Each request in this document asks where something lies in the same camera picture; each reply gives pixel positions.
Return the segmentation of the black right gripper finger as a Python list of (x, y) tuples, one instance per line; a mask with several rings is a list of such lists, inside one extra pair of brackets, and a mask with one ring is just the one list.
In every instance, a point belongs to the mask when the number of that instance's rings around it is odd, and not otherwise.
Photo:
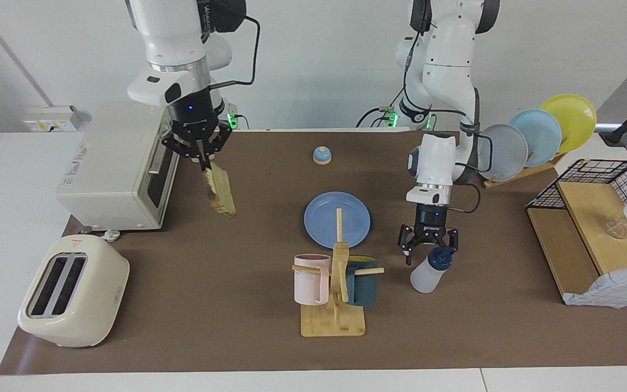
[(201, 171), (206, 171), (206, 161), (196, 142), (185, 141), (178, 136), (166, 136), (162, 138), (162, 144), (181, 158), (189, 158), (194, 163), (199, 163)]
[(217, 126), (207, 133), (207, 162), (211, 163), (214, 155), (220, 152), (233, 131), (231, 126)]

